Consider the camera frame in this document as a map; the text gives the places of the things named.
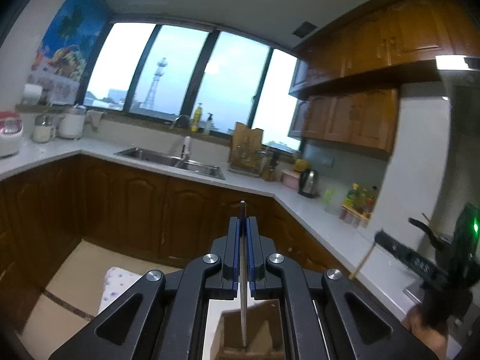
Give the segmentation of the person's right hand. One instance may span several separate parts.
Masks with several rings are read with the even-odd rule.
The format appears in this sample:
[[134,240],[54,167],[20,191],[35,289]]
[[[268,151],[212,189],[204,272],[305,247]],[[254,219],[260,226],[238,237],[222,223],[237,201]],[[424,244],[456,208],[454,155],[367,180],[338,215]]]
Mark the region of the person's right hand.
[[430,348],[438,359],[447,358],[448,338],[437,330],[423,323],[422,312],[418,306],[408,311],[403,325],[423,344]]

